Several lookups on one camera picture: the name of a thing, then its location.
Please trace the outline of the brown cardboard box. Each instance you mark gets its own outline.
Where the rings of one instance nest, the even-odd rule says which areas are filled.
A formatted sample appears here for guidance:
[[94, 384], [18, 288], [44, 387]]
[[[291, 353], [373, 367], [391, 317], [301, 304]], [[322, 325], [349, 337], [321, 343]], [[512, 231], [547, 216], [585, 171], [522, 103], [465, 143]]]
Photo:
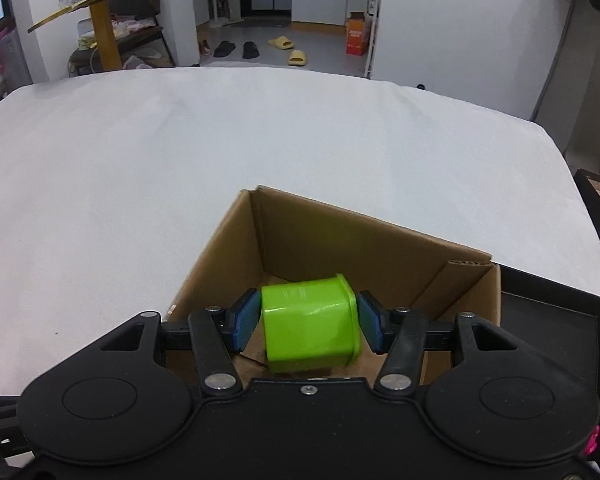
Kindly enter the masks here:
[[240, 378], [374, 379], [391, 344], [374, 304], [432, 322], [501, 319], [501, 273], [484, 252], [274, 188], [241, 192], [174, 300], [184, 321], [234, 309]]

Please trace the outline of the yellow wooden side table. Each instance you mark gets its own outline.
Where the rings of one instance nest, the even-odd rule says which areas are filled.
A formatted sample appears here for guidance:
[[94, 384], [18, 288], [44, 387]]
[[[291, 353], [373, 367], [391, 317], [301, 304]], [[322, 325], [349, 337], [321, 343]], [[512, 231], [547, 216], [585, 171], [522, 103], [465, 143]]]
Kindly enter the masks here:
[[50, 14], [47, 18], [34, 23], [28, 28], [28, 33], [34, 32], [43, 25], [46, 25], [56, 18], [63, 15], [76, 12], [77, 10], [87, 8], [90, 10], [91, 20], [94, 26], [96, 47], [99, 50], [100, 62], [105, 72], [122, 69], [122, 61], [116, 37], [114, 36], [114, 26], [110, 18], [108, 0], [81, 0], [70, 4]]

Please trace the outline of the black slipper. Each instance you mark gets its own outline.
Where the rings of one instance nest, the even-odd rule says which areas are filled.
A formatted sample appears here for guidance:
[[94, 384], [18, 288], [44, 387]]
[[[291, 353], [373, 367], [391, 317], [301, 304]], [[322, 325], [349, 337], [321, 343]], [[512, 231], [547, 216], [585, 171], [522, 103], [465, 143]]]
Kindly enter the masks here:
[[236, 46], [232, 42], [222, 40], [214, 49], [213, 56], [215, 58], [226, 58], [235, 50], [235, 48]]
[[242, 46], [242, 58], [244, 60], [253, 60], [260, 56], [260, 51], [257, 44], [253, 41], [245, 41]]

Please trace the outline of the yellow slipper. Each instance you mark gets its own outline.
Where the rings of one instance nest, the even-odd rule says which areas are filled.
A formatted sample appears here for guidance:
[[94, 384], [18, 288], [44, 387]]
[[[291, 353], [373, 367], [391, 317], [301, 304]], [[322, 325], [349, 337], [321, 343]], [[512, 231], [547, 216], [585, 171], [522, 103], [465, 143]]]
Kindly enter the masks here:
[[289, 55], [289, 58], [288, 58], [289, 66], [302, 67], [302, 66], [306, 66], [307, 62], [308, 62], [308, 59], [306, 58], [306, 54], [303, 51], [301, 51], [301, 50], [292, 50], [291, 51], [291, 54]]
[[279, 36], [268, 40], [268, 44], [278, 50], [291, 50], [294, 48], [294, 43], [286, 36]]

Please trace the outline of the yellow slipper left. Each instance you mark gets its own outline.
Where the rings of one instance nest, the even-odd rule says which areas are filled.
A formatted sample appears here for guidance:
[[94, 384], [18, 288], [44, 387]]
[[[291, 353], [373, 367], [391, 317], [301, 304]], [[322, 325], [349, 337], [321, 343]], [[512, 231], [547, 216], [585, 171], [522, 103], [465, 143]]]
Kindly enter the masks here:
[[268, 44], [278, 50], [291, 50], [294, 48], [294, 43], [286, 36], [279, 36], [268, 40]]

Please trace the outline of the yellow slipper right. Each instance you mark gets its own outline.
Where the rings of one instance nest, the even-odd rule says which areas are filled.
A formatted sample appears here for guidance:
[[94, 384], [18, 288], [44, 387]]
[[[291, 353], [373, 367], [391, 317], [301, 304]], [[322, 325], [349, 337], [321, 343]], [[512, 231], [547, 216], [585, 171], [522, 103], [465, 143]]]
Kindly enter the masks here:
[[303, 51], [301, 51], [301, 50], [292, 50], [291, 51], [291, 54], [289, 55], [289, 58], [288, 58], [289, 66], [302, 67], [302, 66], [306, 66], [307, 62], [308, 62], [308, 59], [306, 58], [306, 54]]

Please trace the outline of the black slipper right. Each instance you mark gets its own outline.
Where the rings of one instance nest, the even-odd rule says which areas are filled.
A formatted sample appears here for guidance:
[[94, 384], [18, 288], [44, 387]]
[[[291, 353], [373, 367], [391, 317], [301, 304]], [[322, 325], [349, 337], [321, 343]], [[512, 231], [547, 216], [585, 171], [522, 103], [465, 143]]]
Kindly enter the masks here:
[[260, 51], [257, 44], [253, 41], [245, 41], [242, 46], [242, 58], [244, 60], [253, 60], [260, 56]]

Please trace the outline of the green hexagonal tin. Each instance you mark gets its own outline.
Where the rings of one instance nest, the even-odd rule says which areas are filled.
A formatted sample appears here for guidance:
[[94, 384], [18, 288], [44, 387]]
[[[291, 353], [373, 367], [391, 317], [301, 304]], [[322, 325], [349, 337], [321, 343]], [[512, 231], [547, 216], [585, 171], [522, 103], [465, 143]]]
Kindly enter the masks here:
[[346, 367], [361, 352], [355, 294], [343, 275], [261, 289], [268, 368], [273, 373]]

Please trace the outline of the white tablecloth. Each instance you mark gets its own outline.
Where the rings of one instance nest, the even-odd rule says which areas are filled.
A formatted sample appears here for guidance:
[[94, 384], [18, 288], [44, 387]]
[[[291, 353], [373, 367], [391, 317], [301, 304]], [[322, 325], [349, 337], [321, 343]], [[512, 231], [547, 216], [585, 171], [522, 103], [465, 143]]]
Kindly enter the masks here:
[[600, 241], [532, 122], [310, 70], [82, 76], [0, 103], [0, 396], [168, 310], [238, 193], [260, 185], [600, 296]]

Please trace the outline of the black slipper left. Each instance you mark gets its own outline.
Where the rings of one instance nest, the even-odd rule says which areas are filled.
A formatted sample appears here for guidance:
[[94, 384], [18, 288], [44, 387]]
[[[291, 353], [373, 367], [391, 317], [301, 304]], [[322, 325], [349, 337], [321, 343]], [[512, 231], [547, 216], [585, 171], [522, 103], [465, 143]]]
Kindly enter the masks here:
[[235, 48], [236, 46], [232, 42], [222, 40], [214, 49], [213, 56], [215, 58], [226, 58], [235, 50]]

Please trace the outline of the black tray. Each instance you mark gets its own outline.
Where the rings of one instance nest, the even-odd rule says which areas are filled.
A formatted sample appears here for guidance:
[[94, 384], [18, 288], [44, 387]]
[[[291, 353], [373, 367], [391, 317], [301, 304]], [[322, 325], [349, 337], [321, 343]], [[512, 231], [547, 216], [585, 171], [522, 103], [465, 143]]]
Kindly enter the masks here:
[[[509, 266], [501, 266], [501, 289], [504, 330], [577, 375], [600, 399], [600, 297]], [[593, 460], [600, 466], [600, 434]]]

